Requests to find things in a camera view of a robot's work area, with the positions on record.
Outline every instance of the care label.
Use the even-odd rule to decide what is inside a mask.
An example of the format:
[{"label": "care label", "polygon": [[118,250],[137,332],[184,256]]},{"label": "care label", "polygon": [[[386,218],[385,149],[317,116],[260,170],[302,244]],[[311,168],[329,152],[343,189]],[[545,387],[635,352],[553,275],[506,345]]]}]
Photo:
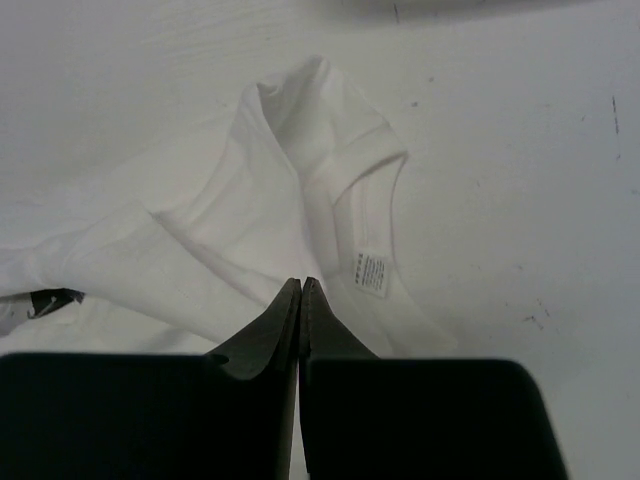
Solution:
[{"label": "care label", "polygon": [[370,293],[376,297],[387,296],[389,272],[387,260],[366,250],[356,253],[353,281],[356,287],[363,292]]}]

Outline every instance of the white fabric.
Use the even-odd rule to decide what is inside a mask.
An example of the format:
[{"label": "white fabric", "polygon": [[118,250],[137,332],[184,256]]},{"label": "white fabric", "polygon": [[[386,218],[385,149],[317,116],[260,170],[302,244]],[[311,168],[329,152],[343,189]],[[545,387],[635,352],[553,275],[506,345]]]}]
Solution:
[{"label": "white fabric", "polygon": [[[0,348],[175,351],[144,335],[106,341],[85,326],[100,318],[123,337],[129,325],[150,337],[188,331],[195,343],[179,349],[197,351],[255,318],[287,278],[307,276],[326,278],[338,315],[379,354],[411,353],[401,346],[416,336],[431,351],[449,346],[394,268],[390,207],[406,152],[356,88],[312,57],[247,88],[228,125],[204,123],[27,203],[28,191],[4,195],[0,295],[67,287],[103,300],[74,306],[83,313],[71,321],[27,322]],[[382,296],[354,286],[360,248],[385,259]]]}]

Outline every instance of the white table surface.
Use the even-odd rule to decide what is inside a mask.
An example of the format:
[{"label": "white table surface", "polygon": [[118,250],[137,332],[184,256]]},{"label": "white table surface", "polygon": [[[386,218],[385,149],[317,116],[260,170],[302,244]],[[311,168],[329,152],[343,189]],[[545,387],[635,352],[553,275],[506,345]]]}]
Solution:
[{"label": "white table surface", "polygon": [[573,478],[640,479],[638,0],[2,9],[0,108],[24,120],[2,153],[39,168],[125,158],[233,110],[265,73],[328,56],[411,151],[393,210],[415,299],[457,355],[532,372]]}]

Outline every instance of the white t-shirt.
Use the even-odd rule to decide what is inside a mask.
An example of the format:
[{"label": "white t-shirt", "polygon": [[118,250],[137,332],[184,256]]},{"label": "white t-shirt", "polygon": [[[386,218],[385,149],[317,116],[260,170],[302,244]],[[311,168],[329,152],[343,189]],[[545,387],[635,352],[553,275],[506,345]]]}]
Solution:
[{"label": "white t-shirt", "polygon": [[384,117],[316,56],[245,89],[232,121],[60,181],[25,208],[5,196],[0,295],[67,287],[88,299],[26,322],[0,349],[205,351],[307,276],[376,353],[447,349],[395,268],[405,159]]}]

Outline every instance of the scratch mark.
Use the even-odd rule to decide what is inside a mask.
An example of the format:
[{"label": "scratch mark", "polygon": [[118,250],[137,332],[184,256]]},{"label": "scratch mark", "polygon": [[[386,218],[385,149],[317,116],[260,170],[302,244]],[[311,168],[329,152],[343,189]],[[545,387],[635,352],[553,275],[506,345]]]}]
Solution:
[{"label": "scratch mark", "polygon": [[616,135],[620,135],[620,125],[618,124],[618,107],[616,106],[615,95],[611,97],[611,104],[613,105],[613,119],[616,122]]},{"label": "scratch mark", "polygon": [[618,143],[618,156],[616,160],[620,160],[622,155],[620,154],[620,123],[618,122],[618,106],[616,105],[616,96],[611,97],[611,105],[613,106],[613,121],[616,125],[616,142]]},{"label": "scratch mark", "polygon": [[523,320],[523,322],[531,322],[533,323],[536,327],[538,327],[538,329],[540,331],[544,330],[544,326],[538,322],[538,320],[536,319],[536,317],[534,315],[531,315],[530,317],[527,317]]}]

